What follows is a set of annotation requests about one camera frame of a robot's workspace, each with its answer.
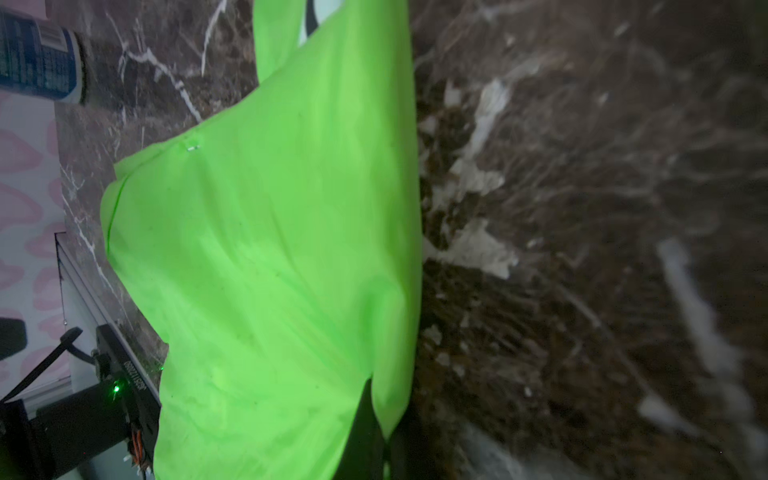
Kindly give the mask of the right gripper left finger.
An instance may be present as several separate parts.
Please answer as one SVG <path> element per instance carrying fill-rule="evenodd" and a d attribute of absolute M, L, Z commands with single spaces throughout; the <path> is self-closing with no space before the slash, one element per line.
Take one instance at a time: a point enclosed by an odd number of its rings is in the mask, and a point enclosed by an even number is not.
<path fill-rule="evenodd" d="M 373 407 L 372 380 L 368 379 L 332 479 L 382 480 L 385 450 L 385 439 Z"/>

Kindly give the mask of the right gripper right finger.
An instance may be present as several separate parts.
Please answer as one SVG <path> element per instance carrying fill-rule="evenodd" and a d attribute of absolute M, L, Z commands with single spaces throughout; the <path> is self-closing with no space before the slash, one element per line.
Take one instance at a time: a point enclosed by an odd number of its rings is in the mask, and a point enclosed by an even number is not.
<path fill-rule="evenodd" d="M 394 480 L 437 480 L 437 466 L 416 406 L 408 405 L 392 433 L 389 465 Z"/>

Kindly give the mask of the green raincoat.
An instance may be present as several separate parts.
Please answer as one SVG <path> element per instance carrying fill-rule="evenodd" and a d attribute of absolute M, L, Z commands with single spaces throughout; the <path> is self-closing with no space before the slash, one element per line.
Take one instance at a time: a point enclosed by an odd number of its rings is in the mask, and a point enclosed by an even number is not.
<path fill-rule="evenodd" d="M 159 479 L 332 479 L 410 403 L 422 232 L 409 8 L 258 1 L 258 87 L 115 165 L 106 256 L 168 347 Z"/>

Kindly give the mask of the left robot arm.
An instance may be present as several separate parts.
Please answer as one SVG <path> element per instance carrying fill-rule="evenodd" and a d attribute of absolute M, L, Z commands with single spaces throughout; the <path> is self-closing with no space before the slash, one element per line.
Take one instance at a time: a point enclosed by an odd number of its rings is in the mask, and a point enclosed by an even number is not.
<path fill-rule="evenodd" d="M 60 343 L 1 400 L 1 477 L 57 479 L 100 455 L 129 436 L 129 422 L 118 389 L 103 381 L 73 393 L 28 416 L 16 398 L 64 353 L 93 364 L 95 359 L 74 345 L 78 327 L 65 332 Z"/>

